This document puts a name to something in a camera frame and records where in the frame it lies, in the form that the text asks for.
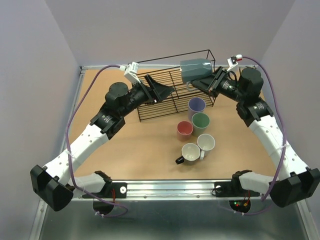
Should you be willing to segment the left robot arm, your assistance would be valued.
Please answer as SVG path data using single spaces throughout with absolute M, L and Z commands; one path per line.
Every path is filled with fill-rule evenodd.
M 162 102 L 175 90 L 156 82 L 149 74 L 144 78 L 147 85 L 138 82 L 132 88 L 123 82 L 113 83 L 99 112 L 73 143 L 43 167 L 36 165 L 31 169 L 33 191 L 54 211 L 62 210 L 82 195 L 106 197 L 111 193 L 112 180 L 104 172 L 95 171 L 75 179 L 74 171 L 119 132 L 125 125 L 125 116 L 140 105 Z

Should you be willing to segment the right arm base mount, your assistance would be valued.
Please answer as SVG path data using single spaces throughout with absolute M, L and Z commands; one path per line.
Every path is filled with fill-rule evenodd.
M 250 194 L 251 197 L 259 197 L 261 194 L 253 190 L 246 190 L 238 183 L 233 183 L 230 179 L 215 180 L 211 194 L 217 198 L 244 197 Z

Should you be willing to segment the white mug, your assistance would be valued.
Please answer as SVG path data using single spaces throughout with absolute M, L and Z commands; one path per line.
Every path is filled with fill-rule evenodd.
M 199 159 L 202 161 L 214 149 L 216 145 L 216 140 L 210 134 L 201 134 L 197 138 L 197 145 L 200 149 Z

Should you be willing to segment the black mug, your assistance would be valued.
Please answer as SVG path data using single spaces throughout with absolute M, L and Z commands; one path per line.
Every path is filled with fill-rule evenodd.
M 194 143 L 187 143 L 181 149 L 181 156 L 175 160 L 177 165 L 194 165 L 200 158 L 201 150 Z

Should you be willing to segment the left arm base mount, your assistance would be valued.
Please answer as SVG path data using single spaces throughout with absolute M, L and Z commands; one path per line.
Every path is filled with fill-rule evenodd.
M 127 197 L 127 186 L 126 182 L 100 182 L 86 183 L 84 189 L 103 199 L 111 199 L 113 197 L 125 199 Z

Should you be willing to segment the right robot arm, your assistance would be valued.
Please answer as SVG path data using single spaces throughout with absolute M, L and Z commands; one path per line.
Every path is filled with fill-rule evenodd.
M 260 96 L 264 80 L 257 69 L 246 67 L 235 80 L 222 67 L 217 70 L 203 68 L 196 70 L 186 83 L 210 97 L 222 94 L 234 100 L 237 114 L 260 140 L 277 167 L 274 176 L 251 170 L 237 171 L 230 184 L 221 187 L 223 194 L 242 195 L 253 191 L 270 196 L 280 208 L 313 195 L 320 183 L 320 171 L 311 169 L 287 141 L 284 127 L 278 126 L 273 111 Z

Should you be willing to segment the blue-grey mug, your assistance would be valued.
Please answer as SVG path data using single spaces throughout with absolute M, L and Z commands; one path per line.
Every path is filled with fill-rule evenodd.
M 213 66 L 210 60 L 204 58 L 182 60 L 180 62 L 180 72 L 182 82 L 186 84 L 186 89 L 192 92 L 194 90 L 189 88 L 189 84 L 210 76 L 213 72 Z

